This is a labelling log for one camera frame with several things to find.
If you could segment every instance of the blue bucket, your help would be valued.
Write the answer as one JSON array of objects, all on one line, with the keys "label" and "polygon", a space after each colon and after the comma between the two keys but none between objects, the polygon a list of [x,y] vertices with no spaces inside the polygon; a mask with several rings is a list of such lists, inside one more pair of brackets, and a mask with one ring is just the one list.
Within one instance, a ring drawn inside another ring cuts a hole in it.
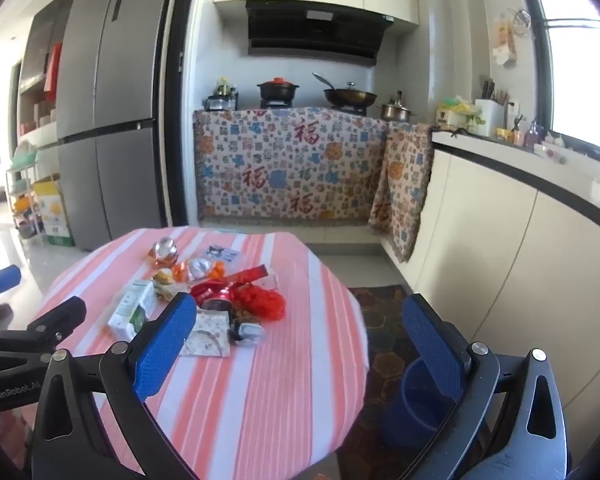
[{"label": "blue bucket", "polygon": [[421,450],[434,436],[454,402],[443,396],[421,357],[402,375],[400,392],[382,417],[382,439],[391,447]]}]

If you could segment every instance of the tiled floor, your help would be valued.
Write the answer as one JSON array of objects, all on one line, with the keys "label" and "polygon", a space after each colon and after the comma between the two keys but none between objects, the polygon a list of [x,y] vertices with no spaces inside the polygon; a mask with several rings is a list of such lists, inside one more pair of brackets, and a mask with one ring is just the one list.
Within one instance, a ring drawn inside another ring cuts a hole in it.
[{"label": "tiled floor", "polygon": [[[226,226],[247,232],[269,232],[271,227],[242,229],[239,226]],[[377,239],[365,228],[291,228],[306,243],[343,243],[355,239],[358,243],[374,243]],[[14,316],[9,328],[23,329],[35,317],[43,295],[49,290],[53,280],[68,267],[78,262],[85,254],[76,248],[64,248],[42,244],[35,240],[22,241],[13,222],[9,208],[0,204],[0,269],[17,265],[22,272],[20,285],[0,295],[0,303],[9,303]],[[400,283],[400,275],[387,259],[373,256],[320,256],[338,279],[348,287],[383,286]],[[330,480],[338,480],[338,463],[335,454],[308,469],[296,480],[314,480],[325,475]]]}]

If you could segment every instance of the pan handle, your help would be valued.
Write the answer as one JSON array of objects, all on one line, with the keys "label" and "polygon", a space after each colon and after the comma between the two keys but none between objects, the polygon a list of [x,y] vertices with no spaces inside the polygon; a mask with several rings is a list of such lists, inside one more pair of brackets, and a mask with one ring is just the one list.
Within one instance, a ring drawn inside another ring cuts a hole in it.
[{"label": "pan handle", "polygon": [[329,82],[328,82],[328,81],[327,81],[325,78],[323,78],[323,77],[322,77],[320,74],[317,74],[317,73],[315,73],[315,72],[313,72],[313,74],[314,74],[314,77],[315,77],[315,78],[316,78],[318,81],[320,81],[321,83],[324,83],[325,85],[327,85],[327,86],[331,87],[331,90],[335,90],[335,89],[336,89],[336,87],[335,87],[335,86],[333,86],[331,83],[329,83]]}]

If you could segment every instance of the frying pan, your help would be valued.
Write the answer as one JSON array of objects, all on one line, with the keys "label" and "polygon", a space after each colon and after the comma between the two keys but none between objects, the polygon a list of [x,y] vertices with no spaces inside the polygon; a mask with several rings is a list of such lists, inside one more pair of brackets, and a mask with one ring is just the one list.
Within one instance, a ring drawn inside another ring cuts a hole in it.
[{"label": "frying pan", "polygon": [[348,88],[346,89],[337,89],[320,74],[317,74],[315,72],[313,72],[313,74],[318,81],[331,87],[330,90],[324,91],[324,96],[327,98],[327,101],[330,102],[333,106],[352,106],[356,108],[369,108],[376,101],[376,98],[378,98],[376,94],[356,90],[355,83],[347,83]]}]

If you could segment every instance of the refrigerator handle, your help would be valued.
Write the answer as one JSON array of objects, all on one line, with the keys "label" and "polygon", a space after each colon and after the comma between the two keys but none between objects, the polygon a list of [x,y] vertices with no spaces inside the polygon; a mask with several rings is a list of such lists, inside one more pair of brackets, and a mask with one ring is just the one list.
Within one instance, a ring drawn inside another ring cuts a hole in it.
[{"label": "refrigerator handle", "polygon": [[116,0],[116,5],[113,7],[113,16],[111,17],[111,23],[115,22],[118,19],[118,13],[120,12],[121,4],[122,0]]}]

